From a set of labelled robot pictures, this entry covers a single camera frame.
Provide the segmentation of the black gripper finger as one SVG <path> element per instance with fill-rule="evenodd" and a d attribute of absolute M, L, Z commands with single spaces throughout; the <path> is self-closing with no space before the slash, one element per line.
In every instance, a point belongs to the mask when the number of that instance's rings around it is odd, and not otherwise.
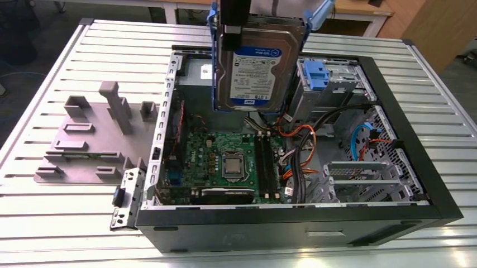
<path fill-rule="evenodd" d="M 219 1 L 219 30 L 221 50 L 236 50 L 241 44 L 241 27 L 248 19 L 248 1 Z"/>

